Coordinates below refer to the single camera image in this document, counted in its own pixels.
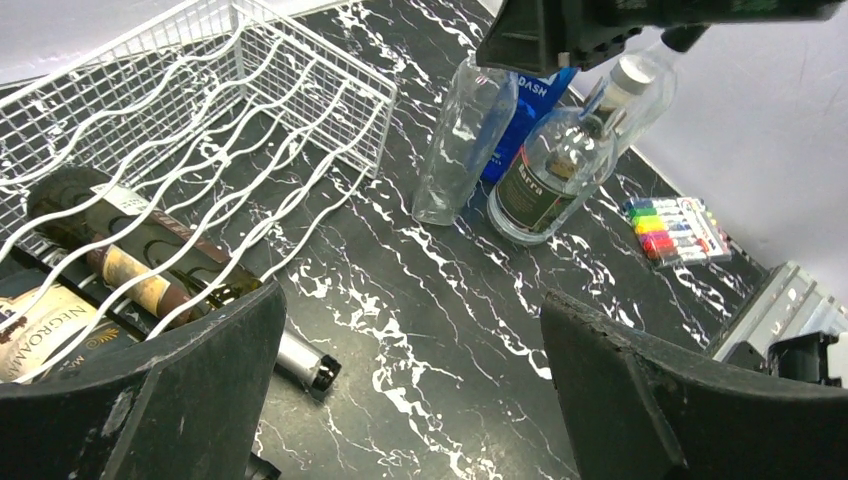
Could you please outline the dark wine bottle brown label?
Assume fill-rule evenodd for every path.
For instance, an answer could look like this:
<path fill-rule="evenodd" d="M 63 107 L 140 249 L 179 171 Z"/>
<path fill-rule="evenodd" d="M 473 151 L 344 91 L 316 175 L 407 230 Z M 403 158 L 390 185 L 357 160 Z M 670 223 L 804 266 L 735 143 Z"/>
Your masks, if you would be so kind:
<path fill-rule="evenodd" d="M 94 168 L 59 168 L 31 188 L 28 216 L 51 215 L 52 220 L 36 229 L 67 252 L 125 231 L 125 237 L 84 257 L 88 267 L 114 288 L 172 260 L 172 266 L 125 294 L 158 319 L 193 299 L 215 279 L 221 281 L 195 306 L 177 315 L 171 328 L 198 320 L 260 287 L 258 277 L 239 264 L 225 274 L 231 257 L 205 237 L 187 248 L 192 230 L 159 208 L 132 228 L 149 202 L 121 184 L 109 188 L 109 181 L 109 175 Z"/>

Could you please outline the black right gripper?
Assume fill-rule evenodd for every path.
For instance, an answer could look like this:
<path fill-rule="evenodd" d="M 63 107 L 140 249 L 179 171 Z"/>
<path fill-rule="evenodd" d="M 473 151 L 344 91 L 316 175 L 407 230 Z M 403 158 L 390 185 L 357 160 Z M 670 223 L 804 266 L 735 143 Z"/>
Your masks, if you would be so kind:
<path fill-rule="evenodd" d="M 476 50 L 480 66 L 536 77 L 588 71 L 646 27 L 684 51 L 714 24 L 826 21 L 841 1 L 505 1 Z"/>

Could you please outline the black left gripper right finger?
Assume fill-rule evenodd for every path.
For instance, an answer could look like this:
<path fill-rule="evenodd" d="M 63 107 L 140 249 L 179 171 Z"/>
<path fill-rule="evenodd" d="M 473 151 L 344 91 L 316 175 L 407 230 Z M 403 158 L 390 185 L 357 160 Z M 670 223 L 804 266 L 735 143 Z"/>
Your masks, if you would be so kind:
<path fill-rule="evenodd" d="M 583 479 L 843 479 L 847 393 L 722 363 L 551 291 L 544 349 Z"/>

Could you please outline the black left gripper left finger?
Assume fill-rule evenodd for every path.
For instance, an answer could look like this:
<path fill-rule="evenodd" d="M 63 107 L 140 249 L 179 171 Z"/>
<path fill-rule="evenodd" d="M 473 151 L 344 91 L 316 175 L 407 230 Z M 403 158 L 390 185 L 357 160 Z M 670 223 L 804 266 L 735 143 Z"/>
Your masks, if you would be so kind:
<path fill-rule="evenodd" d="M 1 388 L 5 479 L 241 479 L 286 321 L 264 285 L 53 379 Z"/>

